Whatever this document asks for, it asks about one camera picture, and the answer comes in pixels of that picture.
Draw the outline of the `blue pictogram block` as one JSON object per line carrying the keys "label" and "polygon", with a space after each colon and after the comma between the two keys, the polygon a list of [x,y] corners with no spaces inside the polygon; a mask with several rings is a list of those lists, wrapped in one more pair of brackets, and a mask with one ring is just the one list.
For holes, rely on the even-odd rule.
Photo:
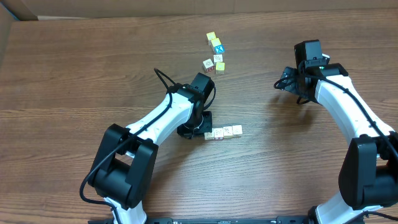
{"label": "blue pictogram block", "polygon": [[205,140],[212,140],[215,138],[214,132],[206,132],[204,133]]}

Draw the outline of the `white block red letters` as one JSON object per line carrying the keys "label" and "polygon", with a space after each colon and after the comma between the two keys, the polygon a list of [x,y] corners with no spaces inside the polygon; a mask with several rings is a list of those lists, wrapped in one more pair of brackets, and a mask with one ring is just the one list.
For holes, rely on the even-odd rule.
{"label": "white block red letters", "polygon": [[220,140],[224,138],[223,128],[213,129],[214,139]]}

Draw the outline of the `plain white wooden block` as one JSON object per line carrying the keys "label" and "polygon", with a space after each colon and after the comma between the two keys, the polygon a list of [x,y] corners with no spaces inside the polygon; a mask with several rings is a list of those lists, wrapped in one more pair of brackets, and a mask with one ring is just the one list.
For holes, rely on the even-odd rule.
{"label": "plain white wooden block", "polygon": [[233,136],[238,137],[243,134],[243,127],[241,125],[234,125],[232,126],[233,129]]}

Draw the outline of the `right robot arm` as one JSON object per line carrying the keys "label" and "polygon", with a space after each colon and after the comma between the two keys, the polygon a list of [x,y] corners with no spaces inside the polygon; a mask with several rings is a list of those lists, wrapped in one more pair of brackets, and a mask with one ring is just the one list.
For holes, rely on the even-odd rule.
{"label": "right robot arm", "polygon": [[322,105],[348,143],[339,191],[303,223],[364,223],[370,215],[396,221],[379,209],[397,204],[397,131],[360,97],[346,69],[330,63],[319,40],[296,44],[294,53],[296,67],[286,67],[274,88],[297,95],[298,105]]}

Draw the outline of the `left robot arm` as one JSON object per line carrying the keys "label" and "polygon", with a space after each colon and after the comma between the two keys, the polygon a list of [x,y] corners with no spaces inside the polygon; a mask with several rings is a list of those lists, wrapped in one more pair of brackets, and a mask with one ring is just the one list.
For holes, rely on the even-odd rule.
{"label": "left robot arm", "polygon": [[167,86],[164,100],[139,121],[109,126],[80,185],[81,199],[111,209],[113,216],[104,223],[145,223],[142,201],[159,146],[173,132],[186,139],[211,133],[209,96],[215,94],[213,80],[198,73],[190,84]]}

